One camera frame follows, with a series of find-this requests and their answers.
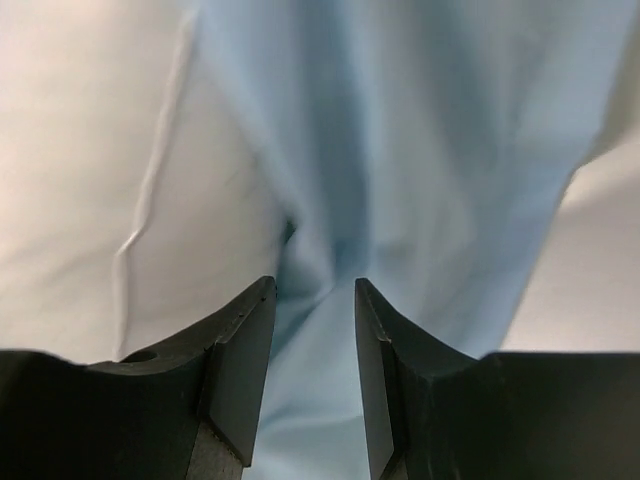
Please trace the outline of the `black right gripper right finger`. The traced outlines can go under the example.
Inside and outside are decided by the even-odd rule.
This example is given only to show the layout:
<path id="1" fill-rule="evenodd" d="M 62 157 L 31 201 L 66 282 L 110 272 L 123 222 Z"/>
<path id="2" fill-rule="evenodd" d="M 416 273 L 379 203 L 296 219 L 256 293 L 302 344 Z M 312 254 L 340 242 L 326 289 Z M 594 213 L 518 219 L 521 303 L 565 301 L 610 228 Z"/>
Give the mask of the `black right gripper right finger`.
<path id="1" fill-rule="evenodd" d="M 355 330 L 370 477 L 454 479 L 433 389 L 475 360 L 403 316 L 366 278 L 355 281 Z"/>

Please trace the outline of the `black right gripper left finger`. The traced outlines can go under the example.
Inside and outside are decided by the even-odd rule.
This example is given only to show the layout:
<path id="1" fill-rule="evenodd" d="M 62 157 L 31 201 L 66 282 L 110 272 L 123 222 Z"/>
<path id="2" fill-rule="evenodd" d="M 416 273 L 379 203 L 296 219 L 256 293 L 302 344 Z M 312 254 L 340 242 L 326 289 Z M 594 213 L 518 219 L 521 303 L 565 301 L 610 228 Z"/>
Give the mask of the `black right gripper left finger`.
<path id="1" fill-rule="evenodd" d="M 275 300 L 275 281 L 264 276 L 196 324 L 89 367 L 98 467 L 249 467 Z"/>

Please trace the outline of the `light blue pillowcase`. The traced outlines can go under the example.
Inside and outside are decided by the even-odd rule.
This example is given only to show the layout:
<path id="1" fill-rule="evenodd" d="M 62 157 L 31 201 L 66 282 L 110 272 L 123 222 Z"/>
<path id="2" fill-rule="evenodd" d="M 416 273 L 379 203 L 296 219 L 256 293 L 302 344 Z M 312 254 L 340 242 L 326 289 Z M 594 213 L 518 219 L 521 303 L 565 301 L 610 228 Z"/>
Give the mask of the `light blue pillowcase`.
<path id="1" fill-rule="evenodd" d="M 606 118 L 635 1 L 207 1 L 284 210 L 249 479 L 368 477 L 354 281 L 473 355 L 510 326 Z"/>

